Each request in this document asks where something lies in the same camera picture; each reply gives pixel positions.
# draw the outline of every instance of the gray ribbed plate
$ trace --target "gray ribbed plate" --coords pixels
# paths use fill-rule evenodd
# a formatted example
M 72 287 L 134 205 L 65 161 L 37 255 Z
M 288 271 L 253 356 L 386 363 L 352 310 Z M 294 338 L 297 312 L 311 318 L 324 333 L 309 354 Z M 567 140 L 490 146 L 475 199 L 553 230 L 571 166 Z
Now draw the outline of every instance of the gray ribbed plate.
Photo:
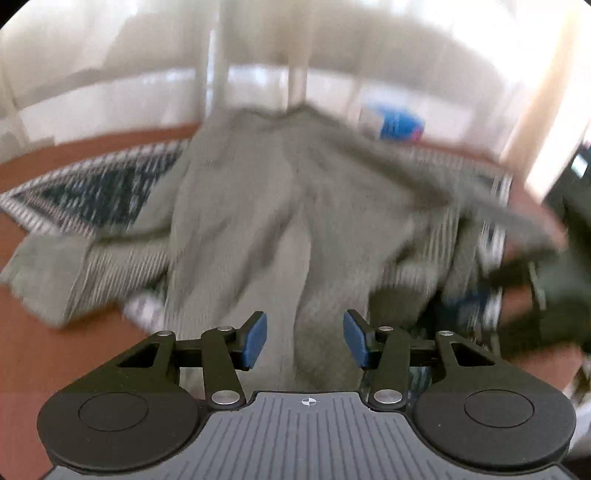
M 357 393 L 259 393 L 239 411 L 219 412 L 197 439 L 152 468 L 85 476 L 58 467 L 47 480 L 493 480 L 438 457 L 406 418 L 368 409 Z M 567 480 L 558 466 L 511 478 Z

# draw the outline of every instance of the reddish-brown surface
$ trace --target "reddish-brown surface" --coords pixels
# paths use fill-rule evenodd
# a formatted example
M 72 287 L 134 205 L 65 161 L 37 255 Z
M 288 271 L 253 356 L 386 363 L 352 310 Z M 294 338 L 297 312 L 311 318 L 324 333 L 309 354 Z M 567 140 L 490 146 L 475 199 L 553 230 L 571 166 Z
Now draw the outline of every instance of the reddish-brown surface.
M 185 138 L 197 125 L 109 135 L 46 148 L 0 165 L 0 192 L 74 161 L 142 143 Z M 512 207 L 536 216 L 563 242 L 551 215 L 529 198 L 523 188 L 511 191 Z M 25 232 L 0 214 L 0 268 L 4 267 Z M 509 242 L 508 255 L 515 248 Z M 504 297 L 503 321 L 527 309 L 526 291 Z M 28 314 L 20 302 L 0 287 L 0 473 L 7 480 L 37 480 L 51 465 L 37 437 L 35 422 L 45 400 L 76 378 L 134 345 L 145 335 L 116 310 L 107 310 L 65 330 L 51 330 Z M 580 365 L 575 347 L 540 352 L 516 361 L 530 373 L 564 388 Z

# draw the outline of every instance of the circular black motor cover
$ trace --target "circular black motor cover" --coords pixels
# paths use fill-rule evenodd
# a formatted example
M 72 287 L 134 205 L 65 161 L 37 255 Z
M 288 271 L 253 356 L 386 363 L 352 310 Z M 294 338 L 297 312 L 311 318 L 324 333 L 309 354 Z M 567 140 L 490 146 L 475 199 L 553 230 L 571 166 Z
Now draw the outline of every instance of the circular black motor cover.
M 125 391 L 66 388 L 45 403 L 37 430 L 54 462 L 81 471 L 139 469 L 189 440 L 198 422 L 193 397 L 178 385 L 148 377 L 147 371 L 133 370 L 119 384 Z
M 446 371 L 419 397 L 413 416 L 435 449 L 489 471 L 558 460 L 576 422 L 562 392 L 509 364 Z

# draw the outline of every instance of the gray garment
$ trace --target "gray garment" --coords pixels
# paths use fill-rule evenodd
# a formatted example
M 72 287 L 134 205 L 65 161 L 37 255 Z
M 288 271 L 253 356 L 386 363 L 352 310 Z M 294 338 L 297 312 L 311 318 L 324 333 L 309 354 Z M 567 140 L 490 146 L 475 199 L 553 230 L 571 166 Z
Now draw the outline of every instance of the gray garment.
M 418 163 L 309 106 L 218 112 L 130 230 L 63 244 L 31 235 L 0 280 L 63 326 L 168 268 L 165 325 L 178 338 L 267 313 L 267 345 L 241 375 L 245 391 L 355 388 L 345 310 L 367 314 L 373 291 L 399 287 L 415 293 L 404 295 L 400 318 L 392 315 L 407 323 L 438 287 L 462 294 L 475 270 L 470 233 L 482 221 L 531 247 L 551 244 L 541 227 L 497 204 L 477 181 L 482 168 Z

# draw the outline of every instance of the white curtain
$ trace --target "white curtain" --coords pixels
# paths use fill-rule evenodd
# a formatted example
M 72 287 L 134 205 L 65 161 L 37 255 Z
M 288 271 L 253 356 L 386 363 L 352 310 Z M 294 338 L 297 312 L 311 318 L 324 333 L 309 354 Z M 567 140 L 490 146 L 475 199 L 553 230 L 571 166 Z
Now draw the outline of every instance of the white curtain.
M 366 103 L 406 108 L 427 138 L 497 154 L 551 56 L 559 3 L 30 0 L 0 31 L 1 146 L 306 100 L 352 124 Z

